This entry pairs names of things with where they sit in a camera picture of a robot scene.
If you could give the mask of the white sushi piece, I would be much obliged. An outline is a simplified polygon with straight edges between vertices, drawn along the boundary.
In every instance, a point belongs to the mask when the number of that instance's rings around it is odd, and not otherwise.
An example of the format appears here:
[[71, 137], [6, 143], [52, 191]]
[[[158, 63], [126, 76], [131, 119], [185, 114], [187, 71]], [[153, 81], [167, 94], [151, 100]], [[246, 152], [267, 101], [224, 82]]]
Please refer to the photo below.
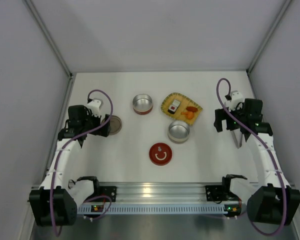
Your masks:
[[173, 102], [172, 102], [172, 105], [176, 108], [178, 108], [180, 106], [181, 102], [177, 99], [174, 99]]

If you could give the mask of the red-brown food piece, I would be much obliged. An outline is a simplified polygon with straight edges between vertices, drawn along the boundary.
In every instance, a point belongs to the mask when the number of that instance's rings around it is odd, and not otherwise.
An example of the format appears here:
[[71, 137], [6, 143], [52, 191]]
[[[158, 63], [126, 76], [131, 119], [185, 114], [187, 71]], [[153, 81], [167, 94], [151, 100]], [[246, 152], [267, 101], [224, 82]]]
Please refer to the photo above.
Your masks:
[[197, 107], [194, 107], [194, 106], [187, 106], [186, 107], [186, 110], [188, 112], [193, 112], [193, 113], [196, 113], [198, 111], [198, 108]]

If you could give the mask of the orange fried shrimp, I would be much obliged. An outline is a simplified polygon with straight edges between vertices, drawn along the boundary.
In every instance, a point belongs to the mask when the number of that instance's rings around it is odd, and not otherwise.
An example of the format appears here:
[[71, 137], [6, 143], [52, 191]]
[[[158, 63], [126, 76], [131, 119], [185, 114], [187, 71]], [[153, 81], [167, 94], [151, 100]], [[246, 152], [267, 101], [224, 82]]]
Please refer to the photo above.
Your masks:
[[192, 120], [195, 116], [195, 113], [193, 111], [186, 111], [186, 112], [182, 112], [182, 115], [185, 115], [185, 118], [188, 120]]

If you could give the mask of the metal tongs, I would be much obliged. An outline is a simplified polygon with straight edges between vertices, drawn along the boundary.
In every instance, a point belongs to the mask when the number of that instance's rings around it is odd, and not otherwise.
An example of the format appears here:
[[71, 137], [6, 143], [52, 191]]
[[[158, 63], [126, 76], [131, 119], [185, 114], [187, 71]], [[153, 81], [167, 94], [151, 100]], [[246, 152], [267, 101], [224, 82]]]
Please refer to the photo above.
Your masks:
[[243, 145], [243, 134], [240, 131], [240, 129], [236, 129], [236, 130], [232, 130], [231, 132], [231, 136], [233, 139], [233, 142], [236, 146], [237, 149], [240, 149]]

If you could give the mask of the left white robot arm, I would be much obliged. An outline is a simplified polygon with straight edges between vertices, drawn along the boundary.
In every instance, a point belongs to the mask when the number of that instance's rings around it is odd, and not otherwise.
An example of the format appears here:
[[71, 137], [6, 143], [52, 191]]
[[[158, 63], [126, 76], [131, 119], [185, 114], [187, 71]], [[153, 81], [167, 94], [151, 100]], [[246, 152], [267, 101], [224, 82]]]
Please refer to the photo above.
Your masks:
[[108, 137], [111, 114], [102, 119], [99, 108], [74, 105], [68, 108], [68, 119], [57, 135], [57, 147], [50, 169], [38, 189], [31, 190], [29, 203], [40, 227], [71, 226], [78, 208], [88, 201], [111, 198], [101, 193], [95, 176], [78, 176], [80, 150], [89, 134]]

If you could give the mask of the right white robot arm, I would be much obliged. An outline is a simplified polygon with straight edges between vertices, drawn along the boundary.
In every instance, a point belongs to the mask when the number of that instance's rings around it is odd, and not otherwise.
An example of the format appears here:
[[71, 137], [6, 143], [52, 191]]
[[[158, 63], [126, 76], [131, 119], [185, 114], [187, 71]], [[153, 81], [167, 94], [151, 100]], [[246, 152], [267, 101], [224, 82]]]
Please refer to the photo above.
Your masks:
[[227, 95], [225, 107], [215, 110], [214, 127], [222, 132], [239, 130], [250, 150], [257, 171], [258, 186], [243, 175], [222, 178], [223, 191], [238, 197], [253, 223], [288, 226], [299, 207], [300, 191], [286, 180], [274, 148], [273, 131], [263, 121], [263, 102], [259, 99]]

